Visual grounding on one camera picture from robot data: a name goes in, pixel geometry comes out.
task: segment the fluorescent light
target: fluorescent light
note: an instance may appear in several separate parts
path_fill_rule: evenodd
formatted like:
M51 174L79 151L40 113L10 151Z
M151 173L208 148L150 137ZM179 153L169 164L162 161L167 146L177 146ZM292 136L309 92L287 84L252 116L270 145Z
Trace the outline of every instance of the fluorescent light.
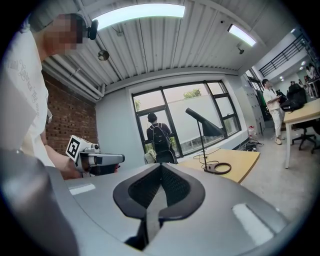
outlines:
M228 32L231 34L234 34L236 37L242 39L246 43L248 43L250 46L255 45L256 41L253 40L247 33L243 32L240 28L237 26L231 24L231 26L228 29Z
M169 3L145 3L112 10L94 18L94 20L98 20L98 30L101 30L113 24L132 19L159 16L182 18L184 13L185 7L183 5Z

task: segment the wooden desk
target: wooden desk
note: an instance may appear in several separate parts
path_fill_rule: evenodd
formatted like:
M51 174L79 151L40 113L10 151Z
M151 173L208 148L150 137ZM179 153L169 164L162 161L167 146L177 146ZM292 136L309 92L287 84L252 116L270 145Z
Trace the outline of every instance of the wooden desk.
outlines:
M206 151L205 154L208 154L206 162L217 160L220 163L229 163L231 165L231 171L227 174L221 175L221 177L230 179L237 183L241 183L244 180L244 178L249 174L260 156L259 152L247 152L222 148L213 148L208 152ZM199 159L190 158L179 163L178 165L204 172L204 170L201 168L201 166L203 165L202 163L199 162ZM225 166L219 166L217 170L224 171L224 168Z
M284 122L286 129L286 159L285 168L289 168L290 146L292 143L291 125L320 118L320 98L308 102L302 108L293 112L285 112Z

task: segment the pants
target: pants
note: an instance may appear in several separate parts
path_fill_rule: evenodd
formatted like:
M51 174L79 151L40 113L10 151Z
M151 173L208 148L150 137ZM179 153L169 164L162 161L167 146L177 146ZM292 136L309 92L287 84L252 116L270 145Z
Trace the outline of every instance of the pants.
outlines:
M281 135L281 124L285 118L285 113L281 108L274 109L269 112L274 122L275 136L279 137Z

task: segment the black backpack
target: black backpack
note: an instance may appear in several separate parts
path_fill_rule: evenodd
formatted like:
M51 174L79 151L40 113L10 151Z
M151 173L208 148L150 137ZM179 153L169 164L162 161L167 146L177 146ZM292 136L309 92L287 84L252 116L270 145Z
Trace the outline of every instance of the black backpack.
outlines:
M169 136L161 129L162 123L149 127L152 130L152 145L156 153L168 151L171 148Z
M280 104L280 107L285 112L292 112L292 111L301 109L303 106L304 106L303 102L295 99L288 99L284 103Z

